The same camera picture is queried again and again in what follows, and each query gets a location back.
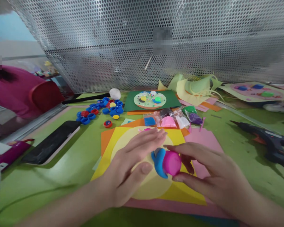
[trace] pink paper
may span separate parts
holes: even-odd
[[[214,97],[210,97],[206,100],[206,102],[208,102],[209,104],[213,105],[218,99],[217,98],[214,98]],[[193,106],[192,104],[190,104],[189,102],[186,102],[182,99],[179,99],[179,102],[181,104],[183,104],[184,106]],[[209,110],[209,108],[203,106],[203,105],[198,105],[198,106],[194,106],[197,110],[200,110],[200,111],[203,111],[203,112],[206,112],[207,110]]]
[[[218,143],[216,137],[211,131],[207,131],[205,128],[199,132],[198,128],[192,128],[191,134],[185,136],[186,142],[195,142],[203,144],[215,151],[223,152],[220,144]],[[198,161],[193,161],[194,169],[199,178],[203,179],[209,176],[209,172],[204,165],[200,164]],[[228,218],[234,219],[225,213],[221,208],[211,202],[209,199],[205,198],[207,205],[197,205],[192,203],[183,203],[170,200],[153,199],[153,200],[136,200],[130,199],[125,206],[136,207],[151,210],[160,210],[174,213],[184,213],[184,214],[195,214],[202,216],[210,216],[216,218]]]

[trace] smartphone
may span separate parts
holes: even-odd
[[[80,129],[80,121],[66,121],[52,134],[27,153],[21,162],[32,165],[46,165]]]

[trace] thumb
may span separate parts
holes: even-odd
[[[117,188],[118,198],[116,200],[119,202],[119,206],[124,205],[132,197],[152,168],[152,164],[148,162],[140,163],[126,181]]]
[[[210,191],[211,191],[210,185],[206,183],[204,180],[198,177],[195,177],[193,175],[190,175],[188,173],[180,172],[179,174],[174,176],[172,180],[177,181],[177,182],[183,182],[191,189],[207,197],[208,195],[210,195]]]

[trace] green table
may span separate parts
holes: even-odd
[[[75,120],[76,113],[84,108],[73,107],[58,119],[44,127],[34,138],[36,146],[66,120]],[[263,109],[241,110],[244,114],[274,127],[284,134],[284,114]],[[265,147],[252,141],[253,136],[240,131],[229,120],[244,121],[227,110],[206,113],[204,127],[213,131],[224,152],[240,166],[253,188],[284,207],[284,169],[268,163],[264,158]],[[121,115],[113,121],[113,127],[121,125],[125,118],[139,119],[141,115]],[[0,227],[12,226],[26,215],[45,204],[64,196],[90,181],[93,166],[100,157],[100,132],[110,116],[100,115],[90,125],[82,125],[80,131],[47,165],[35,167],[15,162],[3,173],[0,192]],[[212,226],[197,217],[184,214],[122,207],[109,209],[88,221],[84,226]]]

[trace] pink shirt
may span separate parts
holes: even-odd
[[[29,92],[45,80],[24,69],[4,65],[2,69],[14,74],[17,80],[11,83],[0,80],[0,105],[15,112],[21,118],[35,118],[41,115],[41,111],[29,101]]]

